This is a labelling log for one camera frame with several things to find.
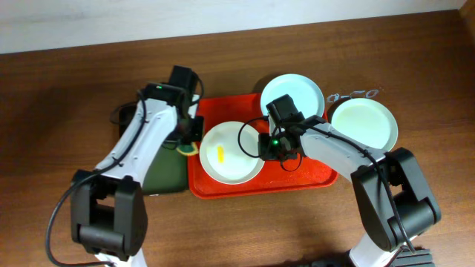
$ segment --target wooden table surface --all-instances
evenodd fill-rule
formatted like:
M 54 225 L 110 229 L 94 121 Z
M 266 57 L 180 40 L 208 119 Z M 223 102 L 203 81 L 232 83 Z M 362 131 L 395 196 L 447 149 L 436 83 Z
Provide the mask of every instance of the wooden table surface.
M 78 168 L 118 140 L 109 113 L 173 65 L 192 67 L 206 97 L 259 92 L 299 73 L 325 96 L 377 89 L 416 155 L 442 221 L 415 239 L 438 266 L 475 264 L 475 50 L 457 11 L 0 55 L 0 266 L 50 266 L 44 239 Z M 364 233 L 353 188 L 201 200 L 147 197 L 149 266 L 267 266 L 346 251 Z M 59 260 L 93 260 L 57 218 Z

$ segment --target white wall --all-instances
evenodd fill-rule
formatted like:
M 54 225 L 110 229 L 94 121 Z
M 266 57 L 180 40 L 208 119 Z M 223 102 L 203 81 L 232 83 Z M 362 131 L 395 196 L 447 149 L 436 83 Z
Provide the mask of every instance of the white wall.
M 459 9 L 465 0 L 0 0 L 0 53 Z

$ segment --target brown tabletop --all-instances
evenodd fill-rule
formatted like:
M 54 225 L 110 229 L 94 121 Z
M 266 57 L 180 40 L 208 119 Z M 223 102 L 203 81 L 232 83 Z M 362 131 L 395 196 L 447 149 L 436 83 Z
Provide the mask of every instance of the brown tabletop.
M 414 240 L 438 266 L 475 263 L 475 50 L 457 11 L 0 55 L 0 266 L 50 266 L 50 213 L 78 168 L 118 140 L 109 113 L 173 65 L 198 72 L 206 97 L 259 92 L 299 73 L 326 97 L 378 90 L 416 155 L 442 221 Z M 262 266 L 354 246 L 364 229 L 353 188 L 201 200 L 147 197 L 149 266 Z M 69 203 L 53 251 L 94 260 L 71 241 Z

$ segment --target red tray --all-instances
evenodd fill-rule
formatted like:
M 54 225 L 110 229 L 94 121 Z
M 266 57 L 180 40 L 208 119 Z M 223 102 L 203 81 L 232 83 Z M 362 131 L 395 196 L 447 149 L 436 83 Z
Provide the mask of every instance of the red tray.
M 262 116 L 260 99 L 259 93 L 203 99 L 200 101 L 197 115 L 205 117 L 204 132 L 206 133 L 221 122 L 247 122 Z M 269 132 L 267 122 L 253 122 L 251 126 L 260 133 Z M 284 163 L 284 167 L 290 170 L 297 165 L 298 159 Z M 279 162 L 265 162 L 261 172 L 250 181 L 239 185 L 225 185 L 213 180 L 203 170 L 199 155 L 188 158 L 190 190 L 195 196 L 203 199 L 322 188 L 332 185 L 337 177 L 336 171 L 325 164 L 304 158 L 297 171 L 284 171 Z

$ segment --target white plate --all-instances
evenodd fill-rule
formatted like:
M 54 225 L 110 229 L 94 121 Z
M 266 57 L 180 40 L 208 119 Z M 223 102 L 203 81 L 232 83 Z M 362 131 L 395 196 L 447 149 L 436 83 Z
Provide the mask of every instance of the white plate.
M 342 134 L 373 148 L 391 150 L 398 139 L 392 113 L 371 99 L 350 99 L 336 108 L 331 121 Z
M 262 114 L 267 115 L 267 104 L 285 94 L 289 94 L 305 118 L 324 114 L 325 99 L 320 88 L 311 79 L 298 74 L 281 75 L 266 85 L 261 95 Z
M 242 122 L 223 122 L 206 133 L 201 142 L 201 165 L 218 182 L 228 185 L 247 182 L 264 166 L 262 159 L 251 158 L 239 148 L 238 132 L 242 126 Z M 258 140 L 259 133 L 249 125 L 240 135 L 241 145 L 251 155 L 258 155 Z

